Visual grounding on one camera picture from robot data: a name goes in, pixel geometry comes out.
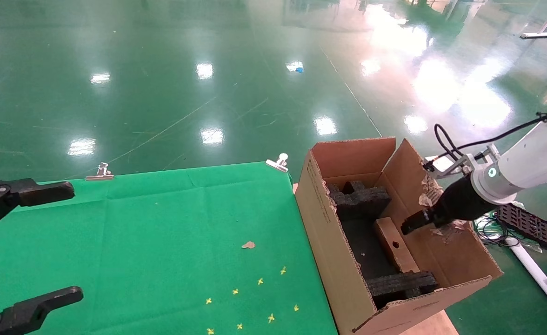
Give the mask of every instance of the paper scrap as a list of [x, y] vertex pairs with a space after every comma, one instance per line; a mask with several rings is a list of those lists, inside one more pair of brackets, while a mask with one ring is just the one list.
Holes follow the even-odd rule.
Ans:
[[245, 244], [242, 245], [242, 248], [243, 248], [243, 249], [246, 249], [246, 248], [252, 249], [252, 248], [254, 248], [254, 247], [255, 247], [255, 244], [254, 244], [253, 242], [251, 242], [251, 241], [246, 242]]

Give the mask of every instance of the cardboard divider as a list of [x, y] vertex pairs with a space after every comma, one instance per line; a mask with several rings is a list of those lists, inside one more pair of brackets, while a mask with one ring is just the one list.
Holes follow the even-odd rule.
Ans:
[[393, 261], [395, 267], [401, 272], [420, 271], [391, 218], [378, 219], [375, 221], [374, 229], [388, 258]]

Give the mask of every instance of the floor line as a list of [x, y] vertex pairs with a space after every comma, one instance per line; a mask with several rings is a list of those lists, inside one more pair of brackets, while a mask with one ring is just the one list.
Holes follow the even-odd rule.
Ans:
[[153, 139], [155, 139], [157, 136], [160, 136], [161, 134], [163, 134], [164, 132], [166, 132], [168, 129], [171, 129], [172, 127], [176, 126], [178, 123], [180, 123], [181, 121], [183, 121], [184, 119], [186, 119], [187, 117], [193, 115], [195, 112], [197, 112], [199, 109], [203, 108], [203, 106], [207, 105], [208, 103], [212, 102], [216, 97], [213, 97], [211, 98], [210, 100], [207, 100], [203, 105], [199, 106], [198, 108], [196, 108], [194, 111], [188, 113], [185, 117], [183, 117], [182, 119], [179, 119], [178, 121], [176, 121], [175, 123], [172, 123], [171, 125], [169, 125], [168, 127], [166, 127], [163, 131], [159, 132], [158, 134], [152, 136], [149, 140], [141, 143], [139, 146], [136, 146], [135, 148], [127, 151], [126, 153], [122, 154], [122, 155], [119, 155], [119, 157], [116, 157], [115, 159], [112, 159], [111, 161], [108, 161], [108, 163], [112, 163], [113, 161], [116, 161], [117, 159], [121, 158], [121, 157], [124, 157], [125, 155], [127, 154], [130, 154], [131, 152], [137, 150], [138, 148], [141, 148], [142, 146], [144, 146], [145, 144], [147, 144], [148, 142], [151, 142]]
[[352, 89], [350, 89], [350, 86], [348, 86], [348, 84], [346, 84], [346, 81], [344, 80], [344, 78], [342, 78], [342, 75], [338, 72], [338, 69], [335, 68], [335, 65], [331, 62], [331, 59], [329, 59], [329, 56], [327, 56], [327, 53], [325, 53], [325, 50], [323, 49], [323, 47], [321, 47], [321, 44], [319, 44], [319, 49], [321, 49], [321, 52], [323, 53], [323, 55], [325, 55], [325, 58], [327, 59], [327, 61], [329, 61], [329, 64], [331, 64], [331, 66], [334, 68], [334, 71], [336, 72], [336, 74], [338, 74], [338, 76], [340, 77], [340, 79], [342, 80], [344, 85], [346, 85], [346, 88], [348, 89], [348, 91], [350, 91], [350, 94], [352, 94], [352, 97], [354, 97], [354, 100], [356, 100], [358, 106], [360, 106], [362, 111], [369, 118], [369, 121], [371, 121], [373, 127], [375, 127], [375, 130], [379, 133], [379, 136], [383, 137], [383, 135], [379, 131], [379, 128], [377, 128], [377, 125], [375, 124], [375, 122], [373, 121], [373, 119], [371, 118], [369, 113], [367, 113], [367, 110], [365, 110], [365, 108], [362, 106], [360, 101], [358, 101], [358, 99], [356, 98], [356, 95], [354, 95], [354, 92], [352, 92]]

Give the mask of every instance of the metal binder clip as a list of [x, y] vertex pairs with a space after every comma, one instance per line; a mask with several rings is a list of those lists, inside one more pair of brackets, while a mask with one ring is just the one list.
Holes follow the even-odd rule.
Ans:
[[96, 172], [95, 176], [87, 176], [86, 180], [111, 180], [112, 178], [114, 178], [114, 175], [108, 171], [108, 163], [100, 163], [100, 165], [98, 165], [98, 172]]
[[288, 168], [286, 167], [286, 159], [288, 159], [288, 155], [285, 153], [281, 153], [280, 158], [278, 158], [277, 161], [272, 161], [268, 159], [267, 161], [265, 161], [265, 163], [276, 170], [288, 172]]

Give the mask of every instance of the box flap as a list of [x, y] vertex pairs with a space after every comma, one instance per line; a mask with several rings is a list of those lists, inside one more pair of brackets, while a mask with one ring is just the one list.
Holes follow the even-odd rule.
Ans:
[[310, 150], [295, 197], [337, 327], [350, 334], [376, 309]]
[[319, 142], [312, 148], [323, 178], [381, 172], [394, 151], [394, 137]]
[[[384, 215], [390, 216], [398, 229], [406, 215], [423, 209], [419, 198], [424, 193], [425, 178], [428, 175], [422, 167], [422, 159], [404, 140], [376, 183], [376, 186], [385, 186], [392, 199]], [[418, 229], [405, 236], [404, 241], [420, 270], [431, 271], [444, 288], [503, 274], [469, 224], [455, 231], [449, 240], [434, 234], [433, 228]]]
[[379, 310], [365, 324], [356, 329], [356, 335], [398, 335], [416, 326], [426, 318], [444, 310], [483, 288], [489, 276], [452, 288], [440, 288], [433, 293], [405, 301], [394, 301]]

